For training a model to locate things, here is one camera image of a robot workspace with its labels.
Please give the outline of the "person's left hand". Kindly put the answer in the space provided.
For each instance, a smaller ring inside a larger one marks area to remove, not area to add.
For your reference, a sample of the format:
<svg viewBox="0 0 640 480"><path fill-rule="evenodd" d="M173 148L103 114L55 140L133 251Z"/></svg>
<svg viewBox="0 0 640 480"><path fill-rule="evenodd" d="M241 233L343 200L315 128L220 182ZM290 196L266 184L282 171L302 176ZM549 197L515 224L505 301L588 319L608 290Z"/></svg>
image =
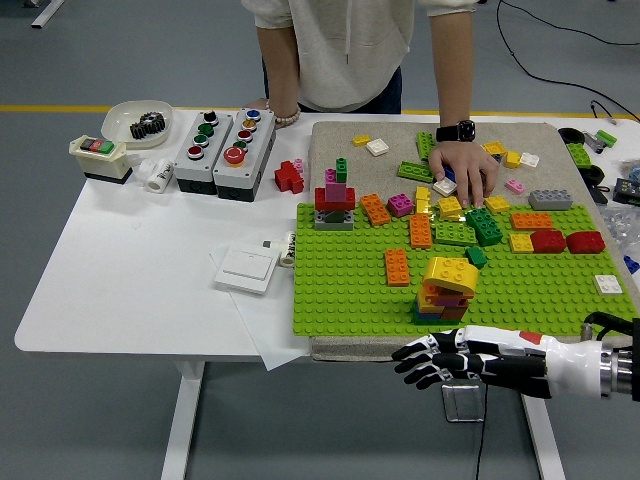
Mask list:
<svg viewBox="0 0 640 480"><path fill-rule="evenodd" d="M445 166L454 172L463 207L481 208L493 193L499 173L498 162L473 142L438 143L429 155L429 166L437 181L444 179Z"/></svg>

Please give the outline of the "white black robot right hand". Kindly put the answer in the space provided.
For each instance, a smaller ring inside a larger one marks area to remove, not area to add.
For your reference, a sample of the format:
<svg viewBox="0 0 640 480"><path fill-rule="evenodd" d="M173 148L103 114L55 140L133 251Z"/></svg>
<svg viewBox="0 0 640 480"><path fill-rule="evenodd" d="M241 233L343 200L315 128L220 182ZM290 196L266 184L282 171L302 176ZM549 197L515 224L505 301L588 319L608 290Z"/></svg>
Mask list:
<svg viewBox="0 0 640 480"><path fill-rule="evenodd" d="M414 340L391 354L404 382L424 390L452 379L550 399L563 392L599 398L602 343L567 344L548 335L468 325Z"/></svg>

